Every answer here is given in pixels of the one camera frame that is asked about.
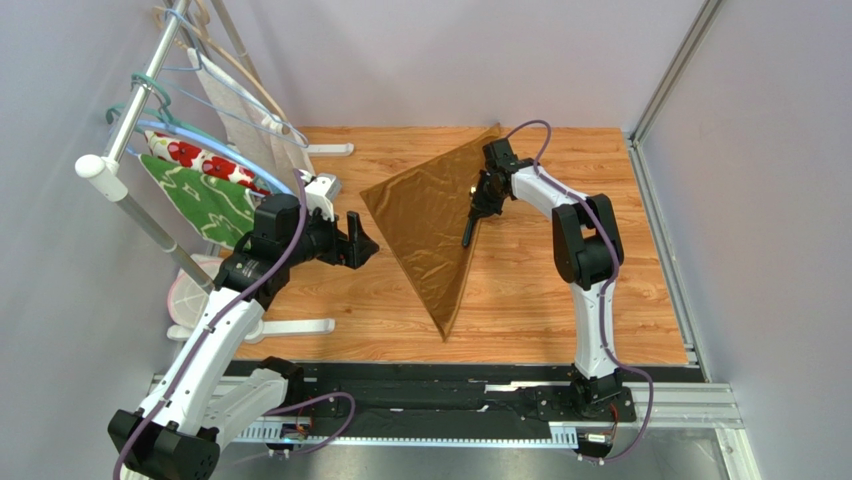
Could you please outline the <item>brown satin napkin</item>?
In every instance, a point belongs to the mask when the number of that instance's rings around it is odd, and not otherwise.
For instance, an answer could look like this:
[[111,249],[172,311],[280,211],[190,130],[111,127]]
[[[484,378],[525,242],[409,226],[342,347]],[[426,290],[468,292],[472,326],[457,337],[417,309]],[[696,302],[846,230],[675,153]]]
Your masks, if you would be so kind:
[[462,246],[470,189],[483,147],[501,137],[496,123],[475,139],[360,192],[412,288],[447,340],[460,310],[473,248]]

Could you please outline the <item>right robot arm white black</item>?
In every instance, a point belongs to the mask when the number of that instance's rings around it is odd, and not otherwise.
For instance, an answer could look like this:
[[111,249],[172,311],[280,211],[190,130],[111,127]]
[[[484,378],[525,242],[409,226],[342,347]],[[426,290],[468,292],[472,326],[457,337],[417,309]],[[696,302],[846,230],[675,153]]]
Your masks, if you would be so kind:
[[604,194],[576,191],[535,161],[520,159],[506,138],[487,143],[483,153],[461,244],[468,247],[477,222],[501,214],[506,199],[522,200],[550,219],[555,268],[570,286],[575,309],[577,375],[569,403],[581,417],[606,413],[622,389],[622,373],[609,345],[614,278],[624,261],[612,202]]

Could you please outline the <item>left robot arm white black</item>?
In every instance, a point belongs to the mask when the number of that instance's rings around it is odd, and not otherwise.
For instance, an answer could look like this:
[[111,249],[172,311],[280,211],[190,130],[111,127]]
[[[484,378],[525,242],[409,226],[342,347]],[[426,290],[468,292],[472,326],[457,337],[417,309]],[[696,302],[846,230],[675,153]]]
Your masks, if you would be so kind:
[[261,201],[252,230],[221,263],[202,318],[164,378],[136,410],[119,410],[109,422],[118,451],[113,478],[208,479],[222,451],[258,418],[336,399],[308,397],[303,368],[274,356],[226,395],[213,393],[293,267],[318,260],[357,269],[378,252],[358,213],[347,213],[345,231],[337,224],[337,216],[324,218],[292,194]]

